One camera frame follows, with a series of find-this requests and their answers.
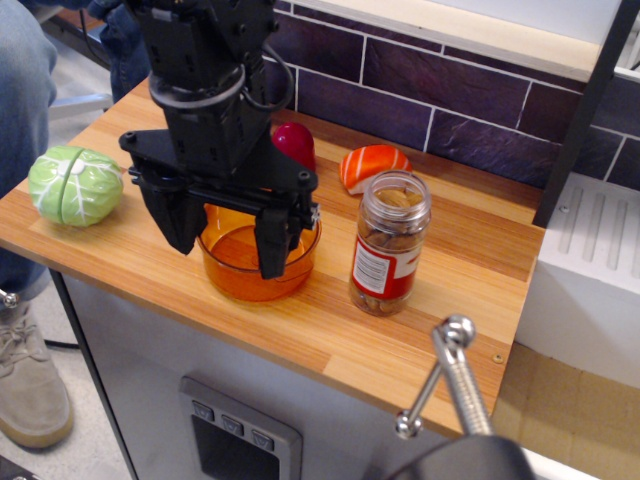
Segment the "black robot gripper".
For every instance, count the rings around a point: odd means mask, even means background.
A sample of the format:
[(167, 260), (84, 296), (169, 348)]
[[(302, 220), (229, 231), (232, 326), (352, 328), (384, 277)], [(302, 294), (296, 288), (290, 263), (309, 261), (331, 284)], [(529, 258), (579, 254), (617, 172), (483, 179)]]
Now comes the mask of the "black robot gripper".
[(153, 94), (167, 125), (129, 131), (119, 143), (129, 173), (171, 247), (189, 254), (208, 224), (205, 204), (255, 217), (263, 279), (284, 275), (303, 229), (318, 220), (317, 175), (271, 140), (268, 113), (243, 95), (182, 100)]

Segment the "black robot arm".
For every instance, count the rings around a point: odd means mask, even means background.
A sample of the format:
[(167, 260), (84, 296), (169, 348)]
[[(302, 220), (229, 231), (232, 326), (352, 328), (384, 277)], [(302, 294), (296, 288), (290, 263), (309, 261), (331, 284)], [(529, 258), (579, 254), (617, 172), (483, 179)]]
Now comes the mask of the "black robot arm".
[(266, 93), (269, 1), (131, 1), (151, 63), (149, 91), (163, 130), (119, 143), (131, 179), (167, 242), (189, 253), (212, 204), (252, 215), (261, 275), (284, 274), (301, 233), (313, 229), (316, 174), (271, 139), (279, 105)]

